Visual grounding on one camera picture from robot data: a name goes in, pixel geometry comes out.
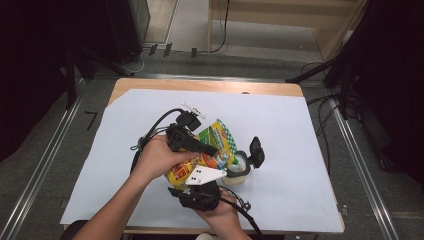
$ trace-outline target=table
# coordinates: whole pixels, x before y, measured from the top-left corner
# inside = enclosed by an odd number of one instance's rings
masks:
[[[311,28],[327,61],[338,52],[348,31],[356,27],[366,3],[367,0],[231,0],[228,21]],[[212,20],[225,18],[226,4],[226,0],[209,0],[208,51]]]
[[[238,149],[248,152],[252,138],[260,138],[265,162],[243,184],[230,188],[252,204],[249,213],[265,234],[344,231],[298,85],[170,79],[118,80],[61,224],[90,219],[113,196],[129,175],[134,155],[129,148],[165,111],[179,107],[181,100],[207,115],[199,131],[219,117]],[[258,116],[263,124],[257,122]],[[169,125],[175,117],[161,125]],[[169,186],[165,178],[149,185],[127,233],[210,231],[192,210],[171,197]],[[241,225],[253,233],[242,217]]]

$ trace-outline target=hand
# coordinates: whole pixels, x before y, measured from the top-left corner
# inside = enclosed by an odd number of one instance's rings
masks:
[[[166,135],[156,135],[146,144],[132,175],[150,180],[163,176],[175,164],[190,159],[192,152],[172,152],[166,143]]]
[[[233,203],[237,200],[230,196],[226,191],[222,192],[222,198],[227,199]],[[194,210],[222,239],[250,239],[250,237],[243,232],[238,212],[229,204],[220,201],[218,206],[213,211],[197,211]]]

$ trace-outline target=black panel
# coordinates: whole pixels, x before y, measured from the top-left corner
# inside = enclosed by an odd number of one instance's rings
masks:
[[[0,161],[20,147],[66,88],[64,48],[43,3],[7,1],[0,8]]]
[[[385,1],[356,53],[363,121],[387,161],[424,184],[424,6]]]
[[[56,28],[69,44],[120,64],[141,53],[145,32],[140,29],[146,30],[150,20],[147,4],[140,13],[131,0],[63,0],[55,4]],[[136,14],[147,17],[135,21]]]

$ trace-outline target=colorful package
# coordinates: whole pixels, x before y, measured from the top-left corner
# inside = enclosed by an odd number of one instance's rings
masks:
[[[172,167],[165,177],[175,189],[185,190],[187,188],[185,180],[190,176],[197,164],[204,167],[222,169],[234,161],[237,146],[230,131],[221,120],[217,119],[211,126],[196,135],[195,138],[202,143],[217,148],[219,150],[218,154],[215,157],[211,157],[201,153]]]
[[[219,150],[215,160],[222,168],[234,161],[237,146],[230,131],[220,119],[201,131],[196,135],[196,138],[202,143],[209,144]]]

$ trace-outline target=metal frame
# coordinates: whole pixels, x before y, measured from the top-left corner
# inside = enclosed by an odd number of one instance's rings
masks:
[[[51,138],[46,150],[44,151],[43,156],[38,162],[38,165],[34,170],[31,179],[28,181],[27,186],[15,204],[13,212],[0,235],[1,240],[15,239],[18,235],[22,223],[25,220],[25,217],[27,216],[32,203],[34,202],[38,191],[41,188],[41,185],[47,175],[47,172],[50,169],[50,166],[53,163],[56,153],[78,110],[86,86],[87,84],[85,81],[81,79],[79,82],[81,93],[75,100],[74,104],[69,108],[69,110],[66,110],[65,114],[63,115],[58,127],[56,128],[56,131],[53,134],[53,137]]]
[[[334,100],[330,101],[331,107],[336,107],[337,103]],[[362,186],[364,187],[365,193],[367,194],[368,200],[371,204],[371,208],[374,212],[375,218],[377,219],[378,225],[380,226],[381,232],[383,233],[384,239],[395,240],[399,239],[396,232],[393,221],[390,217],[389,211],[381,197],[377,186],[368,170],[367,164],[365,163],[364,157],[362,156],[361,150],[356,143],[355,137],[350,129],[348,120],[344,120],[338,109],[334,111],[337,124],[340,127],[340,131],[343,138],[346,141],[347,148],[349,149],[350,155],[352,156],[353,163],[356,171],[358,172],[359,179],[361,180]]]

